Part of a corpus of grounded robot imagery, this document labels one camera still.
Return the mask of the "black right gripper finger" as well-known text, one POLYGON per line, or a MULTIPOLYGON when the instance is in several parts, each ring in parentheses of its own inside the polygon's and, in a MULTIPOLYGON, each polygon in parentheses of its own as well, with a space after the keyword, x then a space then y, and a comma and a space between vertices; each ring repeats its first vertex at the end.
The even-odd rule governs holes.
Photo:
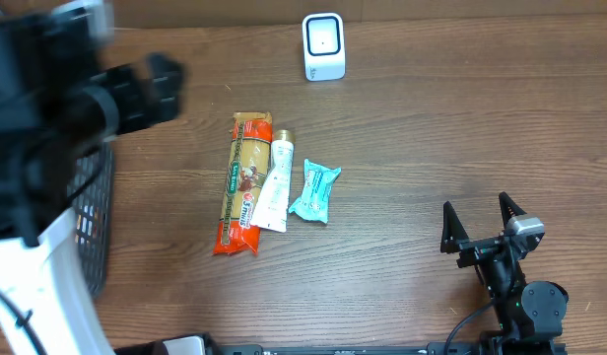
POLYGON ((523 216, 525 214, 525 211, 520 208, 504 191, 499 194, 499 203, 505 230, 516 222, 519 216, 523 216))
POLYGON ((445 253, 461 251, 461 245, 467 243, 469 237, 449 201, 443 204, 442 217, 440 251, 445 253))

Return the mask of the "orange spaghetti packet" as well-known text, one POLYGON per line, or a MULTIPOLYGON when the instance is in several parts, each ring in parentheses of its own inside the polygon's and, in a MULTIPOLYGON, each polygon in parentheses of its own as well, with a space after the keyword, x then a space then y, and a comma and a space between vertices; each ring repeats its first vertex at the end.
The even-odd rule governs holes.
POLYGON ((251 224, 270 165, 269 112, 236 112, 214 254, 257 252, 260 228, 251 224))

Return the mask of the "teal snack packet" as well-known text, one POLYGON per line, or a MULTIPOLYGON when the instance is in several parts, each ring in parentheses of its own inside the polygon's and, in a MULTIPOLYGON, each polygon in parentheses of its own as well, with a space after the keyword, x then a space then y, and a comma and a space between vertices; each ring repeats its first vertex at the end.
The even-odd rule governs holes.
POLYGON ((305 159, 303 164, 304 183, 302 194, 288 209, 309 222, 329 221, 329 199, 332 187, 342 169, 330 169, 305 159))

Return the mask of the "white tube gold cap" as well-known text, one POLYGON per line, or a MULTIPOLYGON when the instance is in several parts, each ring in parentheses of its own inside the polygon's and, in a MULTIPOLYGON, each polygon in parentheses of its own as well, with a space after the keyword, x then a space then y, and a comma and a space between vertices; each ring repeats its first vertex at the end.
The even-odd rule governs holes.
POLYGON ((279 233, 287 231, 295 142, 292 131, 278 130, 274 133, 270 170, 255 205, 252 226, 279 233))

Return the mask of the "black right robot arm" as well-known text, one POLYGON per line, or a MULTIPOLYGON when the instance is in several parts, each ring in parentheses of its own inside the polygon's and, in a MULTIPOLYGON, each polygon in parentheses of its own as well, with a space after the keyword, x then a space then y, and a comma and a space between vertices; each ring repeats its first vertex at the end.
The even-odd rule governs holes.
POLYGON ((555 339, 563 333, 569 294, 555 282, 527 282, 520 262, 536 250, 544 223, 525 212, 506 192, 499 194, 502 231, 482 240, 466 233, 452 204, 442 206, 440 251, 458 255, 457 266, 473 267, 489 302, 461 320, 442 346, 443 354, 565 354, 555 339), (461 328, 485 311, 495 311, 499 328, 485 330, 475 344, 454 340, 461 328))

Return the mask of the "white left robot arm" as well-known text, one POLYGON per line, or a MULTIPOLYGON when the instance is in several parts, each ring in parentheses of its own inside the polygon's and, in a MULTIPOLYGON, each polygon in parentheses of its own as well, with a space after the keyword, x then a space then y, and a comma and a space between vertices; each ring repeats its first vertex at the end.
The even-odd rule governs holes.
POLYGON ((175 119, 182 66, 149 55, 151 77, 105 69, 107 1, 0 17, 0 327, 18 354, 108 354, 74 236, 79 158, 175 119))

